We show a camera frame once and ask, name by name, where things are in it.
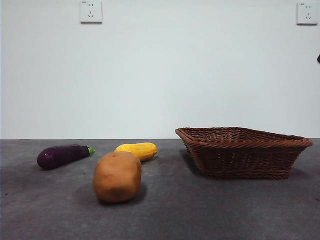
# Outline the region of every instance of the potato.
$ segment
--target potato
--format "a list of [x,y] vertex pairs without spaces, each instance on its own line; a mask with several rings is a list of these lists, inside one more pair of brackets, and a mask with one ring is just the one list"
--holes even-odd
[[110,152],[98,160],[93,176],[93,189],[105,202],[125,202],[134,198],[141,183],[141,162],[131,152]]

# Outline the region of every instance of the wall socket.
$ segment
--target wall socket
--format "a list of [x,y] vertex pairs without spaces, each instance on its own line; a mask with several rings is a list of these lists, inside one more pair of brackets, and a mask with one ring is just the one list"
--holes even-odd
[[102,1],[82,0],[80,2],[80,22],[82,24],[102,24]]
[[299,2],[296,11],[296,24],[317,25],[319,22],[319,4],[317,2]]

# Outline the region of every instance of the woven basket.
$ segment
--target woven basket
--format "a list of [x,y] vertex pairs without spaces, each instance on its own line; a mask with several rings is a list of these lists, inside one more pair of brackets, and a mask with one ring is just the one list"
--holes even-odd
[[287,179],[299,154],[313,143],[242,127],[178,128],[199,170],[213,179]]

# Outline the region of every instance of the purple eggplant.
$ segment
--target purple eggplant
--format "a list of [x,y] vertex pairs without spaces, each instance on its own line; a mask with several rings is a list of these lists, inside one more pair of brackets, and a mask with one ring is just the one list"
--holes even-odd
[[83,159],[95,153],[95,150],[88,146],[58,145],[44,149],[36,158],[38,165],[45,169],[55,169],[62,165]]

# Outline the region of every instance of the yellow squash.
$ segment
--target yellow squash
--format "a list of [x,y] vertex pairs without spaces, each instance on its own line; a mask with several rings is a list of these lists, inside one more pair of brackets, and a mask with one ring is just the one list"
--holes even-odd
[[157,153],[157,146],[152,142],[142,142],[135,144],[122,144],[118,146],[115,152],[129,152],[136,155],[141,162],[151,159]]

